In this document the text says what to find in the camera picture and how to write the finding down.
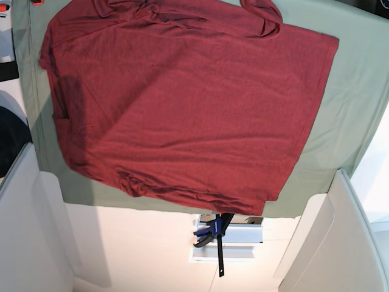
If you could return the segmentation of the red long-sleeve T-shirt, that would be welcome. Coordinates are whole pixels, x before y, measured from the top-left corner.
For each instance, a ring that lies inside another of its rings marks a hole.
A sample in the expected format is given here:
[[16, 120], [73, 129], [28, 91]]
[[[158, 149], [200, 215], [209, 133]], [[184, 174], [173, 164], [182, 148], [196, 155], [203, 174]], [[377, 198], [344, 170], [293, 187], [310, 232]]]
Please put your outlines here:
[[134, 197], [261, 215], [301, 155], [338, 45], [271, 1], [72, 1], [40, 66], [72, 170]]

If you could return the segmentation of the blue black bar clamp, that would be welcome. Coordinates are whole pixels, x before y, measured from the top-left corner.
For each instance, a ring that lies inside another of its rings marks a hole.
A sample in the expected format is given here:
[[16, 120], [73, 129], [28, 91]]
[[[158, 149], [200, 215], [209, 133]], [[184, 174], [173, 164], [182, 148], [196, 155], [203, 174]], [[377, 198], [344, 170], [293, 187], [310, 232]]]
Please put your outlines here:
[[222, 238], [225, 236], [225, 232], [234, 216], [235, 214], [232, 213], [216, 214], [215, 219], [207, 222], [207, 228], [199, 229], [193, 233], [193, 235], [197, 236], [198, 239], [193, 245], [195, 248], [203, 248], [213, 240], [217, 241], [219, 277], [224, 276]]

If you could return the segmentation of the aluminium profile under table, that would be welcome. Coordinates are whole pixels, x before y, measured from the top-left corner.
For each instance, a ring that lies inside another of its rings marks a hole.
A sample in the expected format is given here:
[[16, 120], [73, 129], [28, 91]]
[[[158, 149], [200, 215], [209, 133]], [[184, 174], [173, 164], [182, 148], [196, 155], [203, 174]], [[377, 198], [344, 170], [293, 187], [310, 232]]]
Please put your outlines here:
[[[222, 238], [225, 262], [247, 262], [255, 258], [255, 249], [263, 243], [264, 218], [235, 215]], [[192, 247], [189, 261], [192, 263], [216, 263], [218, 261], [217, 240], [204, 247]]]

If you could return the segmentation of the white panel right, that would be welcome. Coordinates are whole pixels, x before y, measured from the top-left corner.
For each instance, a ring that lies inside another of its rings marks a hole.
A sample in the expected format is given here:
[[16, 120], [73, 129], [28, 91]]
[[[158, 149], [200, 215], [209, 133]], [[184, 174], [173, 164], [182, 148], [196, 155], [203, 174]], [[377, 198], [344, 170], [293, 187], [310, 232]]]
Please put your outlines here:
[[279, 291], [388, 291], [388, 267], [343, 169], [311, 197], [274, 273]]

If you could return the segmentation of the white panel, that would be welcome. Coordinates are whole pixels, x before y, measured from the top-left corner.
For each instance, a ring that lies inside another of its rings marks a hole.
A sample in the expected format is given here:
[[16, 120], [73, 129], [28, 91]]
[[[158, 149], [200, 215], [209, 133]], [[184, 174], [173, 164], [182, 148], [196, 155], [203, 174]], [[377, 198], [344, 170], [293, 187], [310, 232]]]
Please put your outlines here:
[[1, 291], [72, 291], [80, 263], [58, 178], [25, 144], [1, 183]]
[[388, 267], [343, 169], [311, 197], [274, 273], [279, 291], [388, 291]]

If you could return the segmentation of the green table cloth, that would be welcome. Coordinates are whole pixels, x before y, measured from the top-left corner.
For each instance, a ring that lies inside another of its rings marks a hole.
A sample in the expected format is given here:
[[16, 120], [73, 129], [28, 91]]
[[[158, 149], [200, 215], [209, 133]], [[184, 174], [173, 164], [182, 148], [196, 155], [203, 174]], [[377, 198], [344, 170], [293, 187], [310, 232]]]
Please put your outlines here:
[[[19, 80], [40, 168], [58, 177], [67, 203], [195, 213], [167, 201], [133, 198], [66, 165], [52, 119], [47, 74], [38, 64], [47, 25], [65, 5], [12, 3]], [[327, 192], [335, 171], [343, 168], [365, 212], [378, 220], [388, 213], [388, 189], [373, 189], [379, 178], [388, 179], [388, 20], [339, 1], [277, 1], [276, 6], [286, 24], [337, 37], [339, 48], [305, 148], [278, 199], [266, 203], [263, 216], [301, 215], [308, 199]]]

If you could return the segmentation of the white panel left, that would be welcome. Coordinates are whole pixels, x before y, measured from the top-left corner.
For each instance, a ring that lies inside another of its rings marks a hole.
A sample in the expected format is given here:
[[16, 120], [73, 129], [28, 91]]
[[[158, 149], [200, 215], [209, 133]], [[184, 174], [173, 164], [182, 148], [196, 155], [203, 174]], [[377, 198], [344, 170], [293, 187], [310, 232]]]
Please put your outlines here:
[[1, 183], [1, 291], [72, 291], [80, 263], [58, 178], [25, 144]]

